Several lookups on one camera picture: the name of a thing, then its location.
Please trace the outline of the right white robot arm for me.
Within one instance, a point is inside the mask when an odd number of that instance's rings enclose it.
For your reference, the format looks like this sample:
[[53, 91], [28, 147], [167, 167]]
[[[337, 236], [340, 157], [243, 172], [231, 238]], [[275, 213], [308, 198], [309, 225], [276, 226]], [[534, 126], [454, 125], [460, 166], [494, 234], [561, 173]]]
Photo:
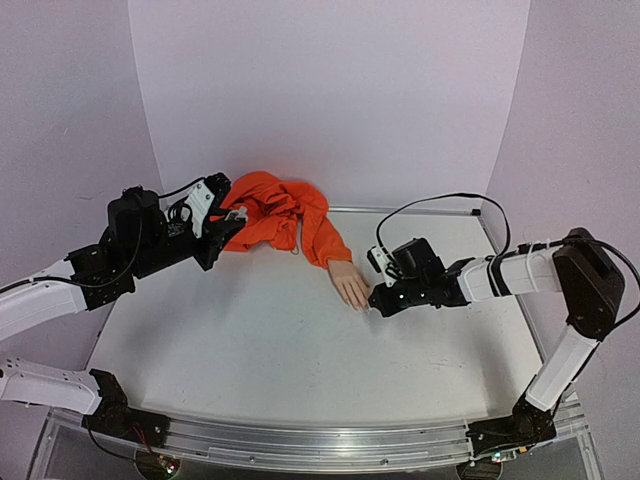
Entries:
[[470, 257], [445, 266], [424, 238], [367, 258], [383, 278], [369, 298], [385, 317], [428, 305], [457, 308], [532, 293], [560, 293], [567, 320], [550, 357], [524, 393], [524, 404], [552, 409], [593, 353], [613, 332], [625, 280], [611, 250], [584, 228], [548, 243], [529, 243], [496, 256]]

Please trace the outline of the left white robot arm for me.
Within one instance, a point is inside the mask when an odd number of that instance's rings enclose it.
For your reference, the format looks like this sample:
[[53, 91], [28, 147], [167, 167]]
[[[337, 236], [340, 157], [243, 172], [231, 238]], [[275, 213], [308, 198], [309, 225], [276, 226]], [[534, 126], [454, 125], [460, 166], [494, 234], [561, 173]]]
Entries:
[[[224, 207], [230, 190], [222, 173], [201, 177], [174, 191], [176, 201], [168, 208], [155, 191], [124, 190], [108, 204], [108, 224], [97, 243], [2, 287], [2, 339], [114, 303], [134, 292], [137, 281], [187, 259], [210, 270], [248, 222], [245, 208]], [[1, 356], [2, 400], [94, 414], [111, 435], [123, 437], [134, 429], [135, 416], [109, 383], [106, 374]]]

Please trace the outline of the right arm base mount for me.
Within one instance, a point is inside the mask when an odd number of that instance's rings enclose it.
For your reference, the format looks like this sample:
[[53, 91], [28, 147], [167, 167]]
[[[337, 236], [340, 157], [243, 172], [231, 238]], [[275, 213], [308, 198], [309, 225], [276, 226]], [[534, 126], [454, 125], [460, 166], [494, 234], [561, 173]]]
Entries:
[[498, 452], [530, 448], [556, 437], [554, 419], [560, 405], [543, 411], [526, 400], [523, 392], [511, 414], [470, 423], [465, 436], [471, 441], [474, 458], [484, 458]]

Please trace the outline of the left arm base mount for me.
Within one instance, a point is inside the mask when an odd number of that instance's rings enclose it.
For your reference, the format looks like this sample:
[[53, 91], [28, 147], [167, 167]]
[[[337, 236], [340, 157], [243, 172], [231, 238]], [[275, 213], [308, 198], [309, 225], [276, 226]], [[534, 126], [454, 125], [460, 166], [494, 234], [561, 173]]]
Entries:
[[89, 374], [97, 383], [100, 403], [91, 415], [82, 418], [82, 426], [87, 431], [138, 441], [150, 447], [162, 447], [165, 444], [170, 424], [166, 415], [131, 407], [112, 373], [91, 369]]

